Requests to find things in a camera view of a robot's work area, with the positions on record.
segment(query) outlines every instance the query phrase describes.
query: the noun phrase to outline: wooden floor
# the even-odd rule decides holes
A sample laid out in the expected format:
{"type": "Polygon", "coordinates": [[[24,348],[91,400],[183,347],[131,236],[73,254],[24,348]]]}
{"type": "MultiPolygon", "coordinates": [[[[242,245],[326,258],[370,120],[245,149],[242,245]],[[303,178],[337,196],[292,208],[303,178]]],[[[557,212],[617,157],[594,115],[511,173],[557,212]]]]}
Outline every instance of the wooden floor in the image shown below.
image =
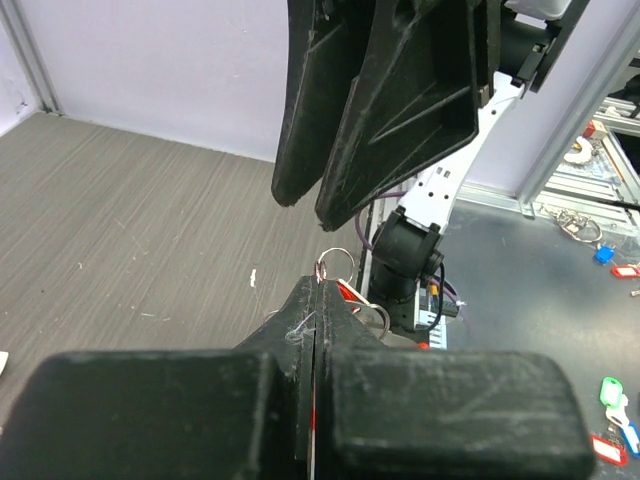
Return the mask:
{"type": "Polygon", "coordinates": [[[323,233],[315,196],[273,201],[272,169],[44,114],[0,138],[0,424],[53,353],[232,347],[323,250],[357,261],[352,226],[323,233]]]}

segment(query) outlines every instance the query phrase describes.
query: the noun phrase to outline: green key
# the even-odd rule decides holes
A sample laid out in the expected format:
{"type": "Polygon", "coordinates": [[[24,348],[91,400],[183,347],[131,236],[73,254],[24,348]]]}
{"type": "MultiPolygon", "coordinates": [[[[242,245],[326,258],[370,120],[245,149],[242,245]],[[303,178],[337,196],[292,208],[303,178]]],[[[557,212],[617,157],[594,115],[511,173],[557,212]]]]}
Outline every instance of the green key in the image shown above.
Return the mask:
{"type": "Polygon", "coordinates": [[[600,401],[605,407],[618,408],[622,400],[622,384],[613,377],[605,377],[600,389],[600,401]]]}

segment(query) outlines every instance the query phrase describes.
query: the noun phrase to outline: wire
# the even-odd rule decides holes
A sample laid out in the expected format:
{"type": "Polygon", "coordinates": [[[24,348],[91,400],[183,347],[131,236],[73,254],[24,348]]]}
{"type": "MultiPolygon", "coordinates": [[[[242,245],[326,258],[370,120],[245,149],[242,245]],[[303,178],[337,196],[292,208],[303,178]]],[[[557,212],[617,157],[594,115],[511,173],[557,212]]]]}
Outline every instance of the wire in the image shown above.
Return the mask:
{"type": "Polygon", "coordinates": [[[444,309],[444,289],[446,282],[444,278],[444,263],[440,264],[440,288],[438,289],[438,313],[436,314],[436,318],[431,322],[424,330],[420,330],[421,332],[430,333],[440,324],[440,320],[442,320],[442,310],[444,309]]]}
{"type": "MultiPolygon", "coordinates": [[[[383,193],[382,195],[380,195],[378,198],[376,198],[376,200],[381,200],[383,198],[400,198],[400,197],[404,197],[406,194],[407,194],[406,191],[402,191],[402,192],[387,192],[387,193],[383,193]]],[[[362,210],[360,210],[358,213],[356,213],[356,216],[354,218],[354,222],[356,224],[356,234],[358,235],[358,238],[362,242],[362,245],[364,246],[364,248],[366,248],[367,250],[373,250],[373,245],[367,239],[367,236],[362,231],[362,225],[360,224],[360,215],[362,214],[362,210]]]]}

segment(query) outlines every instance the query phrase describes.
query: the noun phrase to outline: white wall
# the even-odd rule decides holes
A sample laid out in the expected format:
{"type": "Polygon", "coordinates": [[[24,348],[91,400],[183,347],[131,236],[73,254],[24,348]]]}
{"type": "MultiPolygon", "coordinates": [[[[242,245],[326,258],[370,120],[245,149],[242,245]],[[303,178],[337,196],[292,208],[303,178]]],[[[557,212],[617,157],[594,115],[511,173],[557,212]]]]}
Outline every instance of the white wall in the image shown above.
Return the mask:
{"type": "Polygon", "coordinates": [[[36,100],[0,22],[0,135],[36,110],[36,100]]]}
{"type": "Polygon", "coordinates": [[[636,2],[590,1],[540,92],[528,93],[500,119],[480,150],[468,181],[509,192],[519,190],[564,112],[575,102],[600,58],[615,41],[615,32],[637,8],[636,2]]]}
{"type": "Polygon", "coordinates": [[[63,112],[273,160],[286,0],[22,0],[63,112]]]}

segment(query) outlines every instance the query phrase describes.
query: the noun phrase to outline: purple cable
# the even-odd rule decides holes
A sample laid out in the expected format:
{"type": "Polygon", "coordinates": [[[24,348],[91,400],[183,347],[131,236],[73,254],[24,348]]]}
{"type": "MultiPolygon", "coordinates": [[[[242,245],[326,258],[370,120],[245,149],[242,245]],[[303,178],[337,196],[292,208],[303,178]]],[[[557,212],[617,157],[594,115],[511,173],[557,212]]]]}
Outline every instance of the purple cable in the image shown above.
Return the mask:
{"type": "MultiPolygon", "coordinates": [[[[380,200],[381,198],[400,198],[400,197],[403,197],[406,193],[407,192],[387,192],[380,195],[376,200],[380,200]]],[[[354,219],[356,223],[356,234],[358,235],[358,238],[362,242],[362,245],[364,245],[364,248],[366,248],[367,250],[373,250],[373,245],[371,245],[371,242],[365,236],[364,232],[362,231],[362,226],[360,225],[361,213],[362,213],[362,210],[360,210],[356,214],[356,217],[354,219]]]]}

